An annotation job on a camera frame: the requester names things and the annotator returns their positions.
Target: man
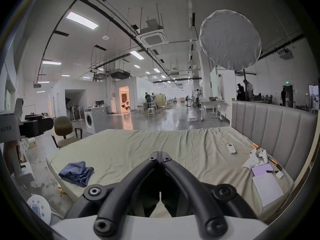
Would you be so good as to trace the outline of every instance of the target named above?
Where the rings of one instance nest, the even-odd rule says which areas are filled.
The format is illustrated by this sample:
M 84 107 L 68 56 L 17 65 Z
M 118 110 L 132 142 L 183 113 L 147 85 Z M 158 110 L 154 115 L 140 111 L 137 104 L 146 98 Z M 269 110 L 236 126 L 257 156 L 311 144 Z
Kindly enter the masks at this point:
M 150 96 L 150 94 L 148 94 L 148 93 L 146 92 L 145 98 L 146 98 L 147 108 L 149 109 L 149 108 L 150 108 L 150 104 L 148 104 L 148 103 L 151 102 L 151 96 Z
M 200 97 L 199 89 L 197 89 L 195 96 L 196 96 L 196 98 L 195 98 L 196 103 L 198 104 L 199 103 L 199 97 Z
M 248 97 L 248 101 L 253 101 L 254 100 L 254 87 L 253 85 L 248 82 L 247 80 L 243 80 L 244 84 L 246 85 L 247 87 L 247 93 L 246 93 L 246 96 Z
M 245 101 L 246 97 L 245 97 L 245 89 L 241 84 L 237 84 L 238 86 L 238 90 L 237 90 L 237 100 L 238 101 Z
M 282 106 L 286 106 L 286 90 L 283 88 L 281 92 Z

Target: office chair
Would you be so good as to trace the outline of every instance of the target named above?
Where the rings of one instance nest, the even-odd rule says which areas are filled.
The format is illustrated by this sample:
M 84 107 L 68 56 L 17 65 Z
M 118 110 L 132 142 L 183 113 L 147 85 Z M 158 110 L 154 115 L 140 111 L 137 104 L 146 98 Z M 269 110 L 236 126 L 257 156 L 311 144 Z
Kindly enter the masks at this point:
M 79 128 L 79 127 L 74 128 L 74 132 L 75 132 L 76 137 L 67 138 L 66 135 L 73 132 L 72 123 L 67 116 L 57 117 L 56 120 L 54 121 L 54 132 L 58 136 L 63 136 L 63 140 L 58 141 L 58 143 L 57 143 L 56 139 L 54 138 L 54 135 L 51 134 L 51 137 L 54 141 L 54 144 L 56 144 L 56 147 L 59 149 L 59 148 L 62 148 L 62 147 L 69 145 L 70 143 L 77 142 L 78 140 L 80 140 L 78 138 L 77 130 L 80 130 L 80 139 L 82 139 L 82 128 Z

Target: washing machine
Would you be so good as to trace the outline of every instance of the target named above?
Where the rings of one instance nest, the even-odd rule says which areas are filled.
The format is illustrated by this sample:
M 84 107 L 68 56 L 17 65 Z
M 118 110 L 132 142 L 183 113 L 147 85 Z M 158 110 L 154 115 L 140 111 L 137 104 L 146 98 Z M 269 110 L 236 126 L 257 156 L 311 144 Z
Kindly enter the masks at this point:
M 84 109 L 85 124 L 90 134 L 107 129 L 107 114 L 105 107 L 87 107 Z

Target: blue cloth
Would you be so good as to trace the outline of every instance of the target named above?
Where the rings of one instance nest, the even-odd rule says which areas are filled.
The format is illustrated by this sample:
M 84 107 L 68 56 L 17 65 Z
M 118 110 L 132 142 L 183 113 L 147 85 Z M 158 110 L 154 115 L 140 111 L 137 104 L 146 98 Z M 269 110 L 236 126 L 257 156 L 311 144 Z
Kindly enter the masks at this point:
M 70 162 L 59 172 L 59 176 L 70 183 L 77 184 L 80 187 L 86 187 L 93 173 L 93 167 L 86 167 L 86 162 Z

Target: purple notebook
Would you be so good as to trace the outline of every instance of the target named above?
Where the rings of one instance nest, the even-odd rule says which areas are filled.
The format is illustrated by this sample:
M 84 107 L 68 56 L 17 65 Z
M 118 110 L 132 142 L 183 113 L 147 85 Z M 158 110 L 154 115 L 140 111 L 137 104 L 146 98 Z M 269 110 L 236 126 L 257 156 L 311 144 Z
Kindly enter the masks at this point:
M 267 171 L 273 171 L 271 164 L 267 163 L 258 167 L 254 167 L 251 169 L 254 176 L 260 176 L 262 174 L 266 174 Z

